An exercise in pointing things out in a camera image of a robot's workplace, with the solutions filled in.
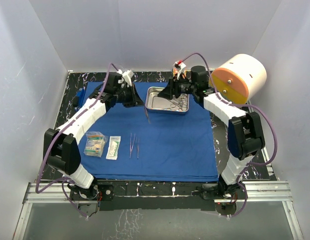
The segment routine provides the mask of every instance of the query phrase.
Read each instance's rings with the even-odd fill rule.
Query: purple tube
[[[65,197],[67,198],[67,200],[70,202],[70,204],[76,208],[76,210],[82,215],[84,216],[85,218],[88,218],[87,214],[82,212],[77,206],[76,204],[72,201],[72,199],[70,199],[70,197],[67,195],[66,191],[65,191],[65,188],[64,188],[64,183],[67,182],[67,180],[70,180],[70,178],[65,178],[64,181],[61,183],[61,189],[63,190],[63,193],[65,195]]]
[[[211,71],[210,71],[209,65],[207,64],[207,62],[206,62],[205,58],[203,57],[203,55],[201,55],[201,54],[198,53],[198,52],[194,52],[194,53],[192,53],[191,55],[185,57],[185,58],[182,60],[182,62],[184,62],[185,60],[187,60],[189,57],[191,57],[191,56],[193,56],[193,55],[198,55],[198,56],[200,56],[200,57],[203,59],[203,61],[204,61],[204,63],[205,63],[205,66],[206,66],[206,68],[207,68],[207,71],[208,71],[209,79],[211,80],[211,84],[213,85],[214,91],[215,91],[215,93],[218,93],[217,88],[216,88],[216,86],[215,86],[215,84],[214,84],[212,75],[211,75]],[[222,98],[222,97],[220,96],[220,94],[216,94],[216,96],[217,96],[218,99],[221,100],[223,103],[229,104],[229,102],[226,101],[224,98]],[[245,206],[246,206],[246,203],[247,203],[247,199],[248,199],[247,190],[246,190],[246,188],[240,183],[240,178],[241,178],[242,174],[245,172],[245,170],[247,169],[247,167],[248,167],[249,165],[266,166],[266,165],[270,164],[270,163],[275,159],[275,156],[276,156],[276,154],[277,154],[277,151],[278,151],[278,140],[277,140],[277,135],[276,135],[276,133],[275,133],[275,129],[274,129],[274,127],[273,127],[271,121],[269,120],[269,118],[266,116],[266,114],[265,114],[259,107],[255,106],[255,105],[251,105],[251,104],[229,104],[229,105],[230,105],[230,106],[234,106],[234,107],[238,107],[238,108],[241,108],[241,107],[250,107],[250,108],[253,108],[253,109],[257,110],[257,111],[264,117],[264,119],[266,120],[267,124],[269,125],[269,128],[270,128],[270,130],[271,130],[271,133],[272,133],[273,139],[274,139],[274,151],[273,151],[273,154],[272,154],[272,156],[270,157],[270,159],[269,159],[267,162],[265,162],[265,163],[249,162],[249,163],[246,165],[246,167],[241,171],[241,173],[237,176],[236,182],[237,182],[237,184],[240,186],[240,188],[244,191],[244,193],[245,193],[245,199],[244,199],[244,204],[243,204],[243,206],[240,208],[240,210],[238,210],[234,215],[232,215],[233,217],[235,217],[235,216],[237,216],[238,214],[240,214],[240,213],[244,210],[244,208],[245,208]]]
[[[97,103],[97,101],[100,99],[100,97],[101,97],[101,95],[102,95],[102,93],[103,93],[103,91],[104,91],[104,89],[105,89],[105,86],[106,86],[106,83],[107,83],[107,80],[108,80],[108,77],[109,77],[109,74],[110,74],[111,66],[113,66],[113,67],[118,71],[118,68],[117,68],[113,63],[110,63],[110,64],[108,65],[107,73],[106,73],[106,77],[105,77],[105,79],[104,79],[103,87],[102,87],[102,89],[101,89],[99,95],[97,96],[97,99],[94,101],[94,103],[93,103],[92,105],[89,106],[89,108],[92,108],[92,107]],[[47,159],[49,158],[50,152],[51,152],[51,150],[52,150],[52,148],[53,148],[53,146],[54,146],[56,140],[60,137],[60,135],[61,135],[66,129],[68,129],[70,126],[72,126],[73,123],[74,123],[77,119],[79,119],[79,118],[80,118],[85,112],[87,112],[87,111],[88,111],[87,109],[84,109],[84,110],[76,117],[76,119],[72,120],[69,124],[67,124],[67,125],[66,125],[63,129],[61,129],[61,130],[56,134],[56,136],[52,139],[52,141],[51,141],[51,143],[49,144],[48,149],[47,149],[47,151],[46,151],[46,153],[45,153],[45,156],[44,156],[44,158],[43,158],[43,161],[42,161],[42,163],[41,163],[41,165],[40,165],[40,168],[39,168],[38,177],[37,177],[37,180],[36,180],[36,188],[35,188],[35,192],[36,192],[37,194],[42,193],[45,189],[47,189],[47,188],[48,188],[49,186],[51,186],[52,184],[54,184],[54,183],[56,183],[56,182],[58,182],[58,181],[60,181],[60,180],[65,179],[65,178],[61,177],[61,178],[59,178],[59,179],[56,179],[56,180],[50,182],[49,184],[47,184],[47,185],[44,186],[43,188],[39,189],[39,187],[40,187],[40,182],[41,182],[41,179],[42,179],[42,175],[43,175],[43,171],[44,171],[44,168],[45,168]]]

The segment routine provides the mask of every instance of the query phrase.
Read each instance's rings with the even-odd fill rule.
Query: black bracket
[[[72,191],[71,199],[74,201],[97,200],[98,192],[101,193],[101,201],[112,201],[114,199],[114,186],[111,184],[97,184],[97,182],[93,181],[88,189],[70,184],[67,187]],[[79,193],[85,195],[86,198],[82,198]]]
[[[245,116],[229,120],[228,149],[234,157],[243,160],[264,147],[262,123],[257,112],[248,112]]]
[[[44,156],[58,132],[58,130],[51,128],[45,132],[43,149]],[[62,133],[54,143],[46,164],[54,169],[63,171],[67,175],[73,174],[81,164],[81,154],[76,139],[71,134],[66,135]]]
[[[223,196],[225,194],[231,194],[233,195],[236,193],[241,187],[237,184],[234,183],[232,185],[227,185],[224,179],[222,178],[222,175],[219,175],[218,178],[218,187],[217,187],[217,194],[219,196]]]
[[[94,91],[89,95],[89,98],[97,98],[97,96],[100,94],[100,89],[102,87],[102,84],[98,85]],[[110,93],[107,92],[102,92],[99,98],[99,101],[101,103],[105,104],[106,107],[106,112],[108,112],[108,110],[110,110],[110,108],[114,107],[116,102],[117,102],[117,98]]]
[[[177,74],[170,78],[167,86],[158,94],[158,97],[167,100],[178,98],[181,94],[192,94],[196,103],[203,106],[204,98],[214,93],[214,88],[209,86],[208,72],[204,66],[193,66],[190,69],[190,79]]]

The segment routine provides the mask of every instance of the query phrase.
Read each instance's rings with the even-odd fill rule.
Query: sterile package
[[[106,159],[117,160],[120,142],[121,142],[121,136],[110,136]]]
[[[104,136],[99,131],[88,131],[84,154],[87,156],[101,157],[103,149],[109,137]]]

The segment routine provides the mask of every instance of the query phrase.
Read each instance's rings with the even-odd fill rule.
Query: robotic arm
[[[190,79],[183,73],[182,62],[174,65],[178,72],[169,79],[167,86],[158,97],[171,100],[181,94],[192,94],[196,103],[215,114],[228,127],[228,149],[230,152],[226,168],[218,179],[219,195],[233,194],[239,188],[237,177],[253,159],[258,150],[265,146],[261,119],[256,112],[246,112],[222,102],[214,89],[209,86],[204,66],[193,66]]]
[[[65,129],[56,139],[46,164],[72,179],[75,185],[71,189],[82,196],[95,196],[97,189],[94,186],[97,183],[96,179],[81,164],[78,143],[86,131],[116,103],[121,103],[126,108],[144,106],[131,81],[132,76],[131,70],[124,73],[121,70],[116,73],[110,72],[101,95],[102,84],[94,90],[71,119],[56,130],[50,128],[45,132],[44,155],[57,134]]]

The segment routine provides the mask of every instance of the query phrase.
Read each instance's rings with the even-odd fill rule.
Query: blue cloth
[[[89,82],[85,101],[100,82]],[[166,83],[137,82],[143,101],[150,87]],[[121,136],[117,160],[107,160],[109,142],[101,158],[84,155],[87,138],[79,143],[81,163],[89,173],[100,179],[215,182],[218,172],[215,161],[210,113],[189,98],[185,115],[149,112],[148,123],[143,107],[125,108],[116,104],[96,121],[89,131],[106,136]],[[131,133],[140,138],[139,158],[136,141],[130,159]]]

